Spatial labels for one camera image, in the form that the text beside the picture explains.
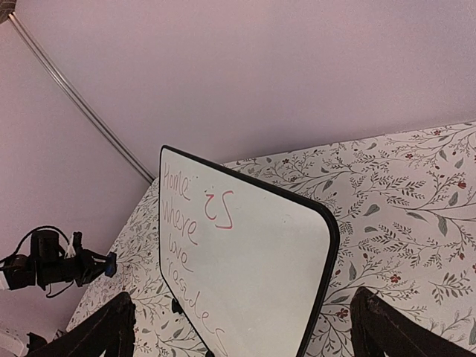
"leaf pattern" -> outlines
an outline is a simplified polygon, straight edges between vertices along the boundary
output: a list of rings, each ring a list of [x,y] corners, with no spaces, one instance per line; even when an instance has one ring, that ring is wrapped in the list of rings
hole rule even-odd
[[[476,351],[475,148],[476,126],[464,123],[226,164],[322,202],[337,220],[338,258],[307,356],[353,356],[349,306],[359,286]],[[170,311],[158,273],[157,201],[155,181],[112,246],[117,274],[88,287],[68,329],[128,291],[135,356],[201,357],[205,347]]]

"black cable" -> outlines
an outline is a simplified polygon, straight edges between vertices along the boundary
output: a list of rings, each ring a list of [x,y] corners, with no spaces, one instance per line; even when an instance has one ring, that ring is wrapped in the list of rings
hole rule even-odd
[[[16,247],[15,251],[10,254],[8,257],[5,257],[3,258],[2,260],[0,260],[0,264],[4,263],[5,260],[11,258],[11,257],[14,257],[20,250],[20,248],[22,247],[22,244],[23,242],[33,233],[37,232],[37,231],[44,231],[44,230],[53,230],[53,231],[56,231],[57,233],[61,234],[61,236],[65,239],[66,243],[69,244],[69,240],[68,238],[66,237],[66,235],[57,227],[54,227],[53,225],[42,225],[40,227],[36,227],[34,229],[32,229],[31,231],[29,231],[23,238],[22,240],[20,240],[20,243],[18,244],[18,246]]]
[[[71,281],[71,284],[69,284],[68,286],[66,286],[63,290],[59,290],[57,293],[51,295],[51,284],[50,284],[50,292],[47,293],[46,295],[46,298],[47,299],[52,299],[52,298],[55,298],[56,296],[62,294],[63,292],[65,292],[67,289],[71,288],[71,286],[74,284],[74,280]]]

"floral pattern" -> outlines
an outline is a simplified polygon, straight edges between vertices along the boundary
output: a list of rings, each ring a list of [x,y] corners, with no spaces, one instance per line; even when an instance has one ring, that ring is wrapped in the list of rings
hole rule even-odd
[[[350,300],[366,286],[412,321],[476,352],[476,125],[463,123],[236,161],[226,166],[324,203],[341,245],[306,355],[353,356]],[[120,291],[137,306],[135,356],[205,349],[158,272],[157,180],[112,246],[74,328]]]

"table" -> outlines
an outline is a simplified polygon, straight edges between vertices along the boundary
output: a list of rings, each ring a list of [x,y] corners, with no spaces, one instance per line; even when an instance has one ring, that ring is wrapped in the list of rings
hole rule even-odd
[[[359,286],[476,350],[475,133],[463,123],[227,164],[324,203],[338,221],[338,261],[309,356],[353,355],[349,304]],[[157,224],[155,180],[112,246],[117,274],[90,285],[68,329],[128,291],[137,306],[135,356],[203,356],[193,329],[170,311]]]

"black whiteboard frame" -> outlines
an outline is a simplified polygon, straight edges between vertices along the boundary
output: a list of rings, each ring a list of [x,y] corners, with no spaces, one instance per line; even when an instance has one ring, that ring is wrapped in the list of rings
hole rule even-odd
[[[160,202],[160,191],[161,191],[161,168],[162,168],[162,152],[164,150],[169,150],[171,152],[174,152],[175,154],[184,156],[185,158],[189,158],[190,160],[196,161],[200,164],[205,165],[206,167],[209,167],[211,169],[214,169],[216,171],[219,171],[221,173],[224,173],[226,175],[229,175],[231,177],[234,177],[236,179],[239,179],[241,181],[247,182],[249,184],[252,184],[255,187],[258,187],[262,190],[265,190],[267,192],[273,193],[275,195],[278,195],[280,197],[283,197],[284,199],[288,199],[294,203],[297,203],[299,205],[303,205],[304,207],[307,207],[311,210],[314,210],[315,212],[319,213],[324,221],[327,224],[327,227],[329,229],[329,236],[330,236],[330,242],[329,242],[329,251],[327,252],[327,258],[326,258],[326,263],[324,265],[324,271],[321,277],[321,282],[319,284],[319,289],[317,296],[314,301],[314,306],[312,307],[311,310],[311,315],[309,316],[309,321],[307,323],[306,329],[304,330],[304,336],[301,340],[299,349],[297,350],[297,355],[296,357],[304,357],[306,354],[307,347],[309,346],[309,342],[311,341],[312,337],[312,332],[314,331],[315,325],[318,322],[318,317],[319,317],[319,312],[321,311],[322,304],[324,303],[324,298],[327,292],[327,288],[329,286],[330,278],[332,276],[332,270],[334,269],[335,261],[337,260],[337,252],[338,252],[338,247],[339,247],[339,242],[340,242],[340,234],[339,234],[339,228],[338,224],[335,221],[334,216],[332,215],[331,211],[324,205],[322,205],[319,202],[312,201],[311,199],[308,199],[303,196],[299,196],[296,193],[293,193],[291,191],[284,190],[281,187],[274,186],[272,184],[269,184],[267,182],[258,180],[257,178],[250,177],[245,175],[244,173],[239,173],[235,170],[229,169],[227,167],[224,167],[220,164],[216,164],[212,161],[205,160],[204,158],[199,158],[198,156],[189,154],[188,152],[181,151],[179,149],[176,149],[174,147],[170,147],[168,145],[163,145],[160,151],[160,161],[159,161],[159,168],[158,168],[158,178],[159,178],[159,183],[158,183],[158,202]],[[160,225],[160,204],[158,203],[158,224]],[[174,294],[171,285],[167,282],[167,279],[165,278],[164,274],[162,273],[162,265],[161,265],[161,244],[160,244],[160,237],[159,237],[159,249],[158,249],[158,268],[161,272],[161,275],[164,279],[164,282],[167,284],[167,287],[169,288],[172,296],[174,299],[179,301]],[[192,321],[188,318],[187,313],[183,312],[183,315],[185,318],[188,320],[189,324],[195,329],[197,336],[199,337],[200,341],[207,347],[208,350],[211,350],[208,345],[205,343],[203,338],[200,336],[198,330],[195,328],[195,326],[192,324]]]

